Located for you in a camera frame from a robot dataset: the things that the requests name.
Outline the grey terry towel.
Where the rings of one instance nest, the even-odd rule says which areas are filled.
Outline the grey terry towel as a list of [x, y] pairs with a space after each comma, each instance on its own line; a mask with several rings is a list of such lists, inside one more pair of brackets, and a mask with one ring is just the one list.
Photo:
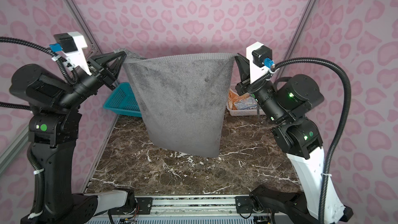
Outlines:
[[126, 51], [123, 68], [155, 146], [218, 157], [234, 57], [202, 53], [146, 59]]

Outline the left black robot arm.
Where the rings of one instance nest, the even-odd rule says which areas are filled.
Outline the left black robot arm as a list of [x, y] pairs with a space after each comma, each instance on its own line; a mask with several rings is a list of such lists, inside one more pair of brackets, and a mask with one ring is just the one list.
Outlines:
[[23, 224], [84, 224], [102, 213], [136, 210], [132, 190], [72, 193], [80, 105], [102, 86], [114, 89], [125, 58], [123, 51], [91, 58], [91, 75], [81, 72], [74, 85], [37, 64], [25, 65], [13, 74], [10, 93], [27, 101], [33, 113], [27, 158], [34, 168], [35, 191], [31, 213], [22, 218]]

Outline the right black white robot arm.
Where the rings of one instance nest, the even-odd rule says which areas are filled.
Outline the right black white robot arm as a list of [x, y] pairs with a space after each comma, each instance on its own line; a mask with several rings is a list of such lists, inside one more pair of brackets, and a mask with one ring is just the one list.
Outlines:
[[[333, 154], [341, 139], [351, 104], [351, 84], [346, 72], [337, 64], [319, 58], [294, 58], [274, 63], [266, 55], [253, 53], [254, 64], [265, 68], [266, 73], [251, 81], [249, 60], [237, 55], [241, 81], [236, 85], [239, 95], [251, 94], [267, 118], [273, 123], [272, 134], [278, 147], [292, 163], [301, 182], [298, 192], [280, 192], [263, 185], [249, 195], [249, 204], [238, 206], [237, 212], [268, 211], [270, 222], [275, 213], [286, 214], [295, 224], [335, 224], [348, 222], [353, 216], [351, 207], [344, 205], [337, 195], [330, 174]], [[281, 77], [272, 82], [272, 75], [280, 68], [297, 63], [312, 63], [327, 67], [340, 78], [344, 101], [339, 125], [328, 150], [317, 125], [307, 118], [307, 113], [324, 101], [318, 84], [308, 75]]]

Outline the orange patterned towel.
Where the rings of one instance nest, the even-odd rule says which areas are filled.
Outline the orange patterned towel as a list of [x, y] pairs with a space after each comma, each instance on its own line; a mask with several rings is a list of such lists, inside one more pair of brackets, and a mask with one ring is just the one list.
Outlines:
[[229, 90], [227, 107], [230, 110], [253, 110], [257, 108], [257, 101], [250, 94], [239, 96], [233, 89]]

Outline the teal plastic basket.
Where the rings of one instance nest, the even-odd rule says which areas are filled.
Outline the teal plastic basket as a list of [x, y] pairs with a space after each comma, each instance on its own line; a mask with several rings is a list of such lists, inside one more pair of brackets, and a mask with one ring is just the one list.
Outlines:
[[121, 83], [106, 100], [104, 108], [118, 115], [142, 118], [140, 108], [129, 83]]

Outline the white plastic basket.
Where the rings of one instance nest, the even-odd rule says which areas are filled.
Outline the white plastic basket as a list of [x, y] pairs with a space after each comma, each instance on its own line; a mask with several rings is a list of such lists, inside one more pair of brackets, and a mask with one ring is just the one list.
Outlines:
[[230, 85], [226, 107], [231, 116], [265, 115], [254, 97], [247, 93], [239, 96], [235, 89], [235, 85]]

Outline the back left aluminium post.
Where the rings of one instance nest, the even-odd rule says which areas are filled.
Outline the back left aluminium post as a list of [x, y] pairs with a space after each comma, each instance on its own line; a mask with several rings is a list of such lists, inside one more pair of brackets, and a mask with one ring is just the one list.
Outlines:
[[78, 51], [74, 52], [72, 55], [67, 55], [67, 60], [72, 61], [72, 65], [75, 67], [81, 66], [82, 69], [84, 68], [90, 68], [90, 65], [83, 65], [84, 62], [84, 52], [83, 49], [86, 48], [91, 48], [87, 58], [89, 58], [91, 61], [94, 61], [95, 58], [104, 58], [107, 56], [111, 56], [114, 54], [114, 52], [110, 53], [103, 53], [101, 48], [99, 47], [99, 44], [95, 40], [88, 22], [85, 20], [83, 17], [82, 13], [80, 12], [79, 8], [76, 6], [74, 0], [64, 0], [66, 6], [68, 7], [70, 13], [76, 20], [77, 25], [80, 27], [80, 35], [85, 37], [85, 46], [83, 48], [78, 47]]

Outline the aluminium post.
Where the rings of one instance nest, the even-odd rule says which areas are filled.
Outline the aluminium post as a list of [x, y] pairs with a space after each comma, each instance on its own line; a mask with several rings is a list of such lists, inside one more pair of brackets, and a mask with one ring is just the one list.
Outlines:
[[305, 32], [306, 25], [308, 24], [309, 19], [318, 4], [318, 1], [319, 0], [308, 0], [307, 4], [303, 10], [302, 16], [299, 19], [298, 25], [295, 28], [295, 32], [292, 35], [292, 38], [291, 38], [290, 44], [287, 48], [287, 51], [283, 56], [282, 61], [287, 61], [287, 60], [293, 58], [294, 51], [295, 51], [296, 47], [298, 46], [298, 43], [302, 37], [302, 34]]
[[82, 13], [80, 12], [79, 8], [76, 6], [74, 0], [64, 0], [66, 6], [68, 7], [70, 13], [76, 20], [77, 25], [80, 27], [80, 35], [85, 37], [85, 46], [83, 48], [78, 47], [78, 51], [74, 52], [72, 55], [67, 55], [67, 60], [72, 61], [72, 65], [75, 67], [81, 66], [82, 69], [84, 68], [90, 68], [90, 65], [83, 65], [84, 62], [84, 52], [83, 49], [86, 48], [91, 48], [87, 58], [89, 58], [91, 61], [94, 61], [95, 58], [104, 58], [107, 56], [111, 56], [114, 54], [114, 52], [110, 53], [103, 53], [101, 48], [99, 47], [99, 44], [95, 40], [88, 22], [85, 20], [83, 17]]

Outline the back right aluminium post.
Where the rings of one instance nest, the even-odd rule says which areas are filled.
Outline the back right aluminium post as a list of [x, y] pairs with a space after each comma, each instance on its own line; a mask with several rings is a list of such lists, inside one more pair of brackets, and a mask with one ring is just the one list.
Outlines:
[[308, 0], [307, 4], [303, 10], [302, 16], [299, 19], [298, 25], [295, 28], [295, 32], [292, 35], [292, 38], [291, 38], [290, 44], [287, 48], [287, 51], [283, 56], [282, 61], [287, 61], [287, 60], [293, 58], [294, 51], [295, 51], [296, 47], [298, 46], [298, 43], [302, 37], [302, 34], [305, 32], [306, 25], [308, 24], [309, 19], [318, 4], [318, 1], [319, 0]]

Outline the left aluminium frame strut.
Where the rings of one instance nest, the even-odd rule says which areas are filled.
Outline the left aluminium frame strut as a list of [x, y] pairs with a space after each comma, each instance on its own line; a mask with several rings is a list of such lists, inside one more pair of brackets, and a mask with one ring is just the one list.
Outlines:
[[1, 155], [1, 176], [5, 173], [8, 167], [12, 164], [16, 156], [23, 150], [28, 142], [29, 127], [20, 133], [20, 135], [10, 144], [10, 146]]

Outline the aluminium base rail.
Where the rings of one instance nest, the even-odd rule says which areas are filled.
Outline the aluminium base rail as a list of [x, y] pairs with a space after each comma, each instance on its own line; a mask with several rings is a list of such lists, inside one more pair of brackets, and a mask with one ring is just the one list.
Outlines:
[[113, 215], [115, 224], [291, 224], [284, 213], [271, 210], [254, 212], [248, 219], [236, 211], [236, 197], [249, 195], [138, 195], [151, 198], [149, 214]]

